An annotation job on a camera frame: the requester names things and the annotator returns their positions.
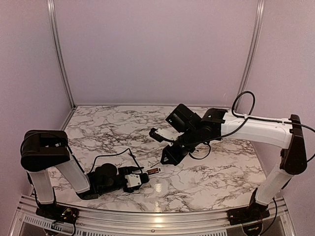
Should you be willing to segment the white remote control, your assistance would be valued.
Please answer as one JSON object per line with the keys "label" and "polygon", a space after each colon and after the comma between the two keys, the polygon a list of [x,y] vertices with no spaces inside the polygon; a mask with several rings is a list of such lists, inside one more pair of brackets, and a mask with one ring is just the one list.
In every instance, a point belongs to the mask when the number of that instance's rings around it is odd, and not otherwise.
{"label": "white remote control", "polygon": [[147,173],[147,175],[152,176],[152,175],[158,175],[162,172],[162,169],[159,167],[155,167],[155,168],[148,168],[145,170],[145,172]]}

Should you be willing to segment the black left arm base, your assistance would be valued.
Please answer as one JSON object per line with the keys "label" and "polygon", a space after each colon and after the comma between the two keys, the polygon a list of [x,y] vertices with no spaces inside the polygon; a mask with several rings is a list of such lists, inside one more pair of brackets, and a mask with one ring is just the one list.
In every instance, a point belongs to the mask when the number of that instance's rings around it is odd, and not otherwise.
{"label": "black left arm base", "polygon": [[36,215],[54,220],[56,222],[66,222],[75,224],[79,210],[75,207],[63,206],[59,204],[40,205],[36,209]]}

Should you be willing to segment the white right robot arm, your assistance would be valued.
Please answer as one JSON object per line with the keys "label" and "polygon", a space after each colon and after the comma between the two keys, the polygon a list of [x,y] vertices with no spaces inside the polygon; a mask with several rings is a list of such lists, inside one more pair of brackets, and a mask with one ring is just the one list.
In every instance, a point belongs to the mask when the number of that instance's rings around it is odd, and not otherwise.
{"label": "white right robot arm", "polygon": [[151,130],[151,137],[159,142],[168,142],[162,151],[162,164],[177,165],[197,145],[222,139],[259,142],[282,149],[280,161],[254,191],[249,206],[244,209],[244,216],[248,220],[255,220],[272,198],[295,175],[303,173],[307,168],[302,124],[297,115],[283,119],[261,118],[210,108],[200,117],[184,104],[179,104],[166,121],[179,136],[172,135],[165,129]]}

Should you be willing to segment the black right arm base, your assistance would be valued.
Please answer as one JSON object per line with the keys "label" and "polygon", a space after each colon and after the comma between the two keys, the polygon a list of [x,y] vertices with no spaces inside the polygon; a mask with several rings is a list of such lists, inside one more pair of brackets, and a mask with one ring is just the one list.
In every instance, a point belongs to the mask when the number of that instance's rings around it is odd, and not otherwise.
{"label": "black right arm base", "polygon": [[257,190],[258,188],[256,188],[252,193],[248,206],[234,208],[227,211],[227,217],[230,225],[259,221],[270,216],[268,206],[261,205],[256,202],[255,197]]}

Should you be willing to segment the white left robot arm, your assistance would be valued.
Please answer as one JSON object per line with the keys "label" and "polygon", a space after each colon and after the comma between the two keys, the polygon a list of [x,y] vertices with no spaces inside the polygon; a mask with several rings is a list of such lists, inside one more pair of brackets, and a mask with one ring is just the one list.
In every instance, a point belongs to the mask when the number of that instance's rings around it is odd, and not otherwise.
{"label": "white left robot arm", "polygon": [[21,165],[27,171],[37,201],[52,219],[62,215],[51,185],[49,168],[55,167],[82,200],[93,200],[122,189],[132,193],[149,181],[139,165],[117,168],[111,163],[93,166],[86,173],[68,144],[67,134],[60,130],[30,130],[20,147]]}

